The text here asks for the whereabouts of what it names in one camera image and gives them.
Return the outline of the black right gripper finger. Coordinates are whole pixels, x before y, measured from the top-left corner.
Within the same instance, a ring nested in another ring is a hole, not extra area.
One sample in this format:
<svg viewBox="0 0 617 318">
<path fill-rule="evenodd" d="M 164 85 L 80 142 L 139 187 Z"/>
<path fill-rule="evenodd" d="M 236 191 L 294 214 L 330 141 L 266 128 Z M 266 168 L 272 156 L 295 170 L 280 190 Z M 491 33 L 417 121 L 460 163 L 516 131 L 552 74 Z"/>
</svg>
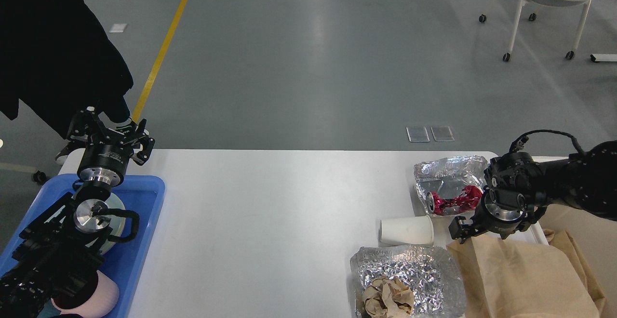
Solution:
<svg viewBox="0 0 617 318">
<path fill-rule="evenodd" d="M 460 245 L 463 245 L 471 237 L 482 235 L 483 229 L 473 218 L 456 216 L 450 222 L 449 233 L 451 239 L 458 240 Z"/>
</svg>

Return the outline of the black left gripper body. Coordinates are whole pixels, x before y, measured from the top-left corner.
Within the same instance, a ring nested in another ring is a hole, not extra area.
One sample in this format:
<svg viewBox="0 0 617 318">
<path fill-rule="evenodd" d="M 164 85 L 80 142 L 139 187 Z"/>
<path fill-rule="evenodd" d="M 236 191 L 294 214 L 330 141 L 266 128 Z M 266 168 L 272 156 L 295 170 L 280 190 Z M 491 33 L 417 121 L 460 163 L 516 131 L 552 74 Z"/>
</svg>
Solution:
<svg viewBox="0 0 617 318">
<path fill-rule="evenodd" d="M 123 183 L 134 151 L 130 146 L 97 143 L 84 150 L 77 175 L 81 181 L 98 181 L 110 186 Z"/>
</svg>

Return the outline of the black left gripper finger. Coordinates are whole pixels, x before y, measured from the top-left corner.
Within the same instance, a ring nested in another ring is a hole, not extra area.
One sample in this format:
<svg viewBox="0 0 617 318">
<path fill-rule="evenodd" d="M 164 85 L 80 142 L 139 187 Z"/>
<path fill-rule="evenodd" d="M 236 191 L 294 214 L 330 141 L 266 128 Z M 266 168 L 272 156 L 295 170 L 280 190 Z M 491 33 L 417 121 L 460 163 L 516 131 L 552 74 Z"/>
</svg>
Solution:
<svg viewBox="0 0 617 318">
<path fill-rule="evenodd" d="M 67 140 L 83 142 L 86 145 L 106 144 L 112 140 L 112 134 L 97 115 L 95 107 L 88 106 L 71 119 Z"/>
<path fill-rule="evenodd" d="M 146 129 L 147 120 L 141 119 L 137 124 L 141 129 Z M 155 143 L 154 138 L 145 134 L 129 136 L 119 134 L 118 139 L 118 145 L 138 166 L 143 166 L 150 159 Z"/>
</svg>

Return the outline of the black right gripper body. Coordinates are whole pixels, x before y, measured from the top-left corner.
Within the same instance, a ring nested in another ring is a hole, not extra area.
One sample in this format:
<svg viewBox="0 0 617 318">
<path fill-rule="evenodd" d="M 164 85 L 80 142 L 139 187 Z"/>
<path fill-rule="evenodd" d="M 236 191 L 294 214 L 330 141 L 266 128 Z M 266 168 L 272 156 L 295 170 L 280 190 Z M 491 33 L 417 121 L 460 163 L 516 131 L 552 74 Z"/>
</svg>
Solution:
<svg viewBox="0 0 617 318">
<path fill-rule="evenodd" d="M 515 233 L 526 232 L 530 228 L 535 210 L 535 206 L 523 211 L 506 210 L 498 206 L 491 198 L 482 197 L 472 221 L 477 235 L 492 232 L 500 235 L 501 239 L 507 239 Z"/>
</svg>

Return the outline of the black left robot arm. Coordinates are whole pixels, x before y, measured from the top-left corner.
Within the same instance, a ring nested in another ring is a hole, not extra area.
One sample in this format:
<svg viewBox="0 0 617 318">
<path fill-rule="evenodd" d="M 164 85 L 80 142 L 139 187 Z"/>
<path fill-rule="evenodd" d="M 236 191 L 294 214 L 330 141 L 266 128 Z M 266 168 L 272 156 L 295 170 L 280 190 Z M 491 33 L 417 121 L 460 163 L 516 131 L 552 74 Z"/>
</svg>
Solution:
<svg viewBox="0 0 617 318">
<path fill-rule="evenodd" d="M 62 195 L 19 233 L 17 261 L 1 277 L 1 316 L 35 318 L 57 297 L 83 301 L 104 263 L 105 242 L 120 244 L 137 237 L 139 213 L 107 204 L 114 187 L 125 180 L 132 160 L 143 166 L 155 140 L 146 119 L 126 131 L 104 125 L 94 107 L 77 112 L 69 140 L 84 143 L 73 192 Z"/>
</svg>

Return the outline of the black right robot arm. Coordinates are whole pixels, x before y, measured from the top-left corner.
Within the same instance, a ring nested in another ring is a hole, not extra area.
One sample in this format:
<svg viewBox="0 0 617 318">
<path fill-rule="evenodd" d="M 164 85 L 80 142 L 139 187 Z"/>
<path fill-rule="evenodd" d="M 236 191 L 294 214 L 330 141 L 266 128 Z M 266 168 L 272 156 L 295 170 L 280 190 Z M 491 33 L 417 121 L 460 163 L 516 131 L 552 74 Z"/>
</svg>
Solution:
<svg viewBox="0 0 617 318">
<path fill-rule="evenodd" d="M 524 151 L 530 132 L 518 136 L 502 156 L 484 170 L 486 184 L 474 215 L 454 217 L 450 237 L 467 239 L 492 232 L 506 239 L 536 224 L 548 206 L 558 204 L 597 217 L 617 218 L 617 143 L 603 142 L 584 151 L 570 133 L 575 149 L 566 159 L 538 162 Z"/>
</svg>

